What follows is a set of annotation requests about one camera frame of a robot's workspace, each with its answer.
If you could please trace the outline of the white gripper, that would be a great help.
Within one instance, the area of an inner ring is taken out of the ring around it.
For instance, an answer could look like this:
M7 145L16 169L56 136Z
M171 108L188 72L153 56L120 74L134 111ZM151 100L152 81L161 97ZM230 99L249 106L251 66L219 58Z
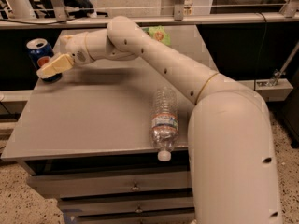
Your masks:
M75 35L62 35L60 37L60 46L64 54L55 54L37 70L36 74L40 78L49 78L71 69L74 63L77 65L92 63L93 58L87 50L86 38L86 32Z

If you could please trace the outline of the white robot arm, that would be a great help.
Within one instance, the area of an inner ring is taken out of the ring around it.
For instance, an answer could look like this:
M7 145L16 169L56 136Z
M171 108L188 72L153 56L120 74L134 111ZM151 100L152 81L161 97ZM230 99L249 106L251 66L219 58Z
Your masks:
M38 69L39 77L100 59L140 57L193 103L188 151L198 224L283 224L269 111L259 93L123 16L105 29L67 37L65 49Z

